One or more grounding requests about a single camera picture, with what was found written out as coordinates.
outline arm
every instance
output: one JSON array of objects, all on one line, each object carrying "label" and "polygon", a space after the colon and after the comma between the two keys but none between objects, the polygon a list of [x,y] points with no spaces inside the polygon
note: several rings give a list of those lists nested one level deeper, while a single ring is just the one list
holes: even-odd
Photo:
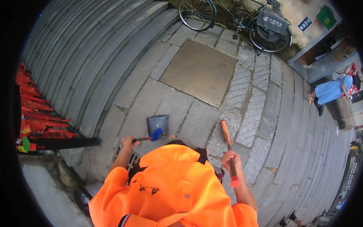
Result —
[{"label": "arm", "polygon": [[340,87],[341,89],[342,89],[342,92],[343,92],[343,94],[345,95],[345,98],[349,101],[349,95],[347,94],[347,92],[345,91],[345,84],[344,83],[342,83],[342,85],[341,85],[341,87]]},{"label": "arm", "polygon": [[237,203],[244,203],[250,205],[257,213],[257,204],[256,200],[248,188],[247,181],[245,178],[245,174],[242,168],[241,156],[234,151],[223,152],[224,155],[222,157],[223,166],[230,171],[229,168],[229,159],[233,158],[236,163],[237,175],[240,180],[240,184],[238,187],[234,188],[234,192],[236,193]]},{"label": "arm", "polygon": [[128,137],[122,138],[122,140],[121,140],[122,149],[119,152],[116,160],[112,163],[109,171],[107,172],[106,177],[116,167],[120,166],[120,167],[124,167],[126,169],[133,147],[137,146],[139,144],[138,141],[136,141],[135,143],[132,143],[133,139],[135,139],[135,137],[128,136]]}]

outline bicycle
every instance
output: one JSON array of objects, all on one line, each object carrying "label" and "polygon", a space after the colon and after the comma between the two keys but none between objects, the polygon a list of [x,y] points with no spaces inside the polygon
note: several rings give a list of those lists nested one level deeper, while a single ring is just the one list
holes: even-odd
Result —
[{"label": "bicycle", "polygon": [[[284,18],[279,9],[280,3],[276,0],[266,0],[266,3],[260,3],[251,0],[261,6],[250,15],[242,14],[241,19],[237,19],[229,9],[221,2],[216,0],[233,18],[233,23],[237,27],[233,39],[237,39],[237,34],[242,29],[249,31],[251,42],[260,49],[259,55],[265,52],[278,52],[283,50],[287,45],[292,44],[293,36],[289,26],[290,21]],[[217,21],[217,8],[213,0],[180,0],[178,12],[183,23],[190,29],[201,32],[213,28]],[[188,18],[203,22],[201,27]]]}]

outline stone stair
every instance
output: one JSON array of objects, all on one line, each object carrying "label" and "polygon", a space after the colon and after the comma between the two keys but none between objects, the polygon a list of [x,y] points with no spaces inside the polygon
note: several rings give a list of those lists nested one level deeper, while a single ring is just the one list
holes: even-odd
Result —
[{"label": "stone stair", "polygon": [[153,0],[53,0],[22,57],[55,111],[84,136],[97,136],[128,74],[178,18],[167,8]]}]

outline stone pavement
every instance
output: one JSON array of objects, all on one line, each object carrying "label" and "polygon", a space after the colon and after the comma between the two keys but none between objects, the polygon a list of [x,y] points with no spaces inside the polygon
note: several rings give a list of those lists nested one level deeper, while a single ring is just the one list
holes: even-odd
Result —
[{"label": "stone pavement", "polygon": [[[146,136],[146,118],[159,114],[169,114],[170,134],[191,148],[208,148],[209,161],[221,166],[227,148],[219,121],[226,119],[261,227],[275,226],[293,210],[308,223],[328,209],[344,174],[350,137],[337,131],[328,110],[319,117],[308,105],[310,87],[296,72],[273,54],[257,56],[248,40],[232,40],[232,34],[218,26],[198,33],[180,21],[162,34],[115,97],[99,132],[102,144],[84,152],[82,164],[74,167],[81,178],[103,181],[119,140]],[[219,108],[159,81],[187,38],[238,60]],[[165,143],[166,138],[143,141],[134,151],[145,155]],[[235,203],[228,176],[223,186]]]}]

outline blue sign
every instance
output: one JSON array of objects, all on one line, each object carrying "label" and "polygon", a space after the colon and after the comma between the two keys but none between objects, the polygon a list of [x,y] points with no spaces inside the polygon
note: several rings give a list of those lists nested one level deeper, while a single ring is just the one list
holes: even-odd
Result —
[{"label": "blue sign", "polygon": [[297,26],[302,32],[305,31],[313,22],[308,18],[304,18]]}]

